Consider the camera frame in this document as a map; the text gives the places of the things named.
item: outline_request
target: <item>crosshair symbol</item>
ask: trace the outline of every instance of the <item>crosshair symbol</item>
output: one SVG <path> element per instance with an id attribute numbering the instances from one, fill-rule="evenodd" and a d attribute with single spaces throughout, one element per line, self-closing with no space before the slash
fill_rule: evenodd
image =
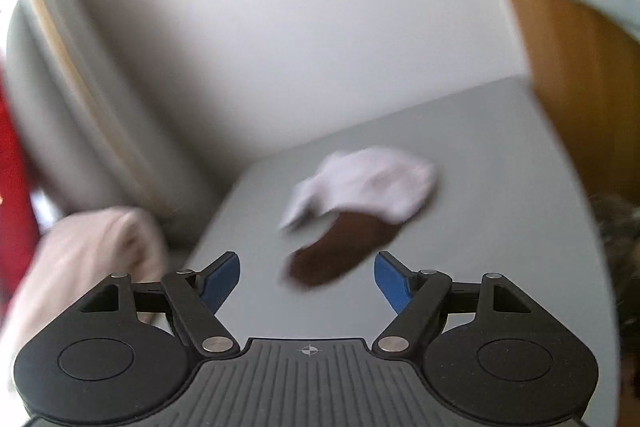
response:
<path id="1" fill-rule="evenodd" d="M 302 351 L 306 356 L 311 357 L 312 355 L 315 355 L 318 351 L 322 351 L 322 349 L 318 349 L 316 346 L 312 346 L 311 344 L 309 344 L 308 346 L 305 346 L 302 349 L 299 349 L 299 351 Z"/>

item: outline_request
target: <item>triangular cutout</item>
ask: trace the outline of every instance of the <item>triangular cutout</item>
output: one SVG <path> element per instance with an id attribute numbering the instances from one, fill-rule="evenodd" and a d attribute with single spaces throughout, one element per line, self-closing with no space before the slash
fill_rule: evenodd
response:
<path id="1" fill-rule="evenodd" d="M 114 284 L 105 286 L 87 305 L 82 308 L 83 313 L 116 312 L 118 311 L 118 287 Z"/>
<path id="2" fill-rule="evenodd" d="M 507 288 L 494 286 L 494 311 L 506 313 L 530 313 L 531 310 Z"/>

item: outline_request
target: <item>black object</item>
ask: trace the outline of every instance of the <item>black object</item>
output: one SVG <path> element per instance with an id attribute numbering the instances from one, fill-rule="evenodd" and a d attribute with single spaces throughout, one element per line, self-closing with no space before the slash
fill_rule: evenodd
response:
<path id="1" fill-rule="evenodd" d="M 214 316 L 239 266 L 227 252 L 159 283 L 100 282 L 18 354 L 30 425 L 581 425 L 593 355 L 504 276 L 456 283 L 382 252 L 375 279 L 398 317 L 371 350 L 361 339 L 250 339 L 241 351 Z M 175 336 L 136 311 L 165 313 Z M 475 320 L 442 333 L 465 312 Z"/>

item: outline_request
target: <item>brown sock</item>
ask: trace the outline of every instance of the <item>brown sock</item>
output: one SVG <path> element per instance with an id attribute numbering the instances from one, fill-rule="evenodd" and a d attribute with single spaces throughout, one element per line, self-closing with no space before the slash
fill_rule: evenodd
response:
<path id="1" fill-rule="evenodd" d="M 369 214 L 341 212 L 320 239 L 294 252 L 289 276 L 304 287 L 338 279 L 391 243 L 402 225 L 390 225 Z"/>

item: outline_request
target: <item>gray table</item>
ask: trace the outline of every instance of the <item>gray table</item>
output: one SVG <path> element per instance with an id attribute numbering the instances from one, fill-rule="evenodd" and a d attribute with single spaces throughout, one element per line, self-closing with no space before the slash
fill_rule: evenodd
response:
<path id="1" fill-rule="evenodd" d="M 600 380 L 584 419 L 612 427 L 618 340 L 604 260 L 575 173 L 519 80 L 419 105 L 252 166 L 188 262 L 202 269 L 226 250 L 238 252 L 240 283 L 218 312 L 236 339 L 363 337 L 370 345 L 394 318 L 372 259 L 309 293 L 282 280 L 287 256 L 330 223 L 278 231 L 295 183 L 335 150 L 372 145 L 430 158 L 439 172 L 434 203 L 388 249 L 411 269 L 434 268 L 456 281 L 507 275 L 594 352 Z"/>

